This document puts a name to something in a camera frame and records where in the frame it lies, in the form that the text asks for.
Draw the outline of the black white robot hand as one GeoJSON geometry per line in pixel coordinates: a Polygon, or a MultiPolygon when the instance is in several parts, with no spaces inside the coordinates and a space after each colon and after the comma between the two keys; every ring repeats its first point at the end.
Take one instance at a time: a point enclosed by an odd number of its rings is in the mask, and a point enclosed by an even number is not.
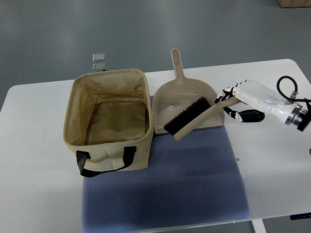
{"type": "Polygon", "coordinates": [[[251,110],[241,112],[234,111],[229,107],[224,108],[229,116],[239,122],[261,122],[266,114],[270,114],[285,123],[286,117],[294,108],[292,105],[286,105],[285,99],[279,93],[253,80],[246,80],[233,87],[223,89],[215,103],[231,97],[252,107],[251,110]]]}

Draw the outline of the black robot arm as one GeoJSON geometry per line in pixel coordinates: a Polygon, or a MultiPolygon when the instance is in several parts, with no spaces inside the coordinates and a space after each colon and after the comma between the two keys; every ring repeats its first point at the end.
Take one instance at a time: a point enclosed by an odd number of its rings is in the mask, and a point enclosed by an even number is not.
{"type": "Polygon", "coordinates": [[[307,98],[296,98],[298,95],[298,85],[294,78],[290,76],[280,77],[276,83],[276,88],[278,93],[285,99],[285,104],[294,107],[286,117],[285,124],[293,124],[299,131],[303,132],[311,122],[311,100],[307,98]],[[284,79],[292,81],[294,85],[294,91],[292,91],[289,97],[286,96],[280,88],[281,81],[284,79]]]}

